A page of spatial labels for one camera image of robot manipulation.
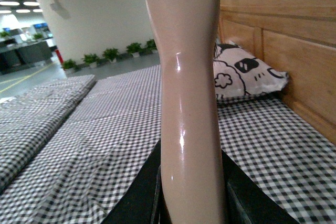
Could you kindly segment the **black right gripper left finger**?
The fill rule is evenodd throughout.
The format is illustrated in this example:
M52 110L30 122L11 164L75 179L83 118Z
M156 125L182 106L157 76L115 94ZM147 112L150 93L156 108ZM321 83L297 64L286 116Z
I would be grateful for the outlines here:
M161 207L161 142L158 141L126 194L103 223L159 223Z

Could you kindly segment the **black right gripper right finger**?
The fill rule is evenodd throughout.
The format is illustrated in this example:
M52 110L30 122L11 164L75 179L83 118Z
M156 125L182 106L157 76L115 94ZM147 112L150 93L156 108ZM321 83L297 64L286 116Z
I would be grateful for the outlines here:
M297 223L222 152L229 223Z

